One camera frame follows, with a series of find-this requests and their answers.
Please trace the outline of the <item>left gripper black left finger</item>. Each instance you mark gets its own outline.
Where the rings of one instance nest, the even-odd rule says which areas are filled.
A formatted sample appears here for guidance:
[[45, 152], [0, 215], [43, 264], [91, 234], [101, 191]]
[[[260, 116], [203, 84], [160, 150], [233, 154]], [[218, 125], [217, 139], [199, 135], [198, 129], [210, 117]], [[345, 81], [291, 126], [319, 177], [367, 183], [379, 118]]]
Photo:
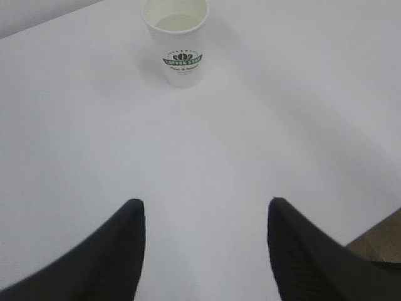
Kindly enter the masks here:
[[145, 207], [128, 200], [87, 239], [1, 291], [1, 300], [134, 300], [145, 254]]

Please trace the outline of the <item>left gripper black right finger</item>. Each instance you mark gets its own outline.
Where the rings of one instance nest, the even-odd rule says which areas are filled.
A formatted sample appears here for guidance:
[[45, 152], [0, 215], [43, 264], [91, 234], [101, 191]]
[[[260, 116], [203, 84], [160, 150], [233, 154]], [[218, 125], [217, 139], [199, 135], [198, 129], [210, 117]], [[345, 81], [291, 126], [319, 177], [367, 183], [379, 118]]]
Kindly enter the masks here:
[[284, 198], [269, 203], [267, 246], [281, 300], [400, 300], [400, 264], [356, 256]]

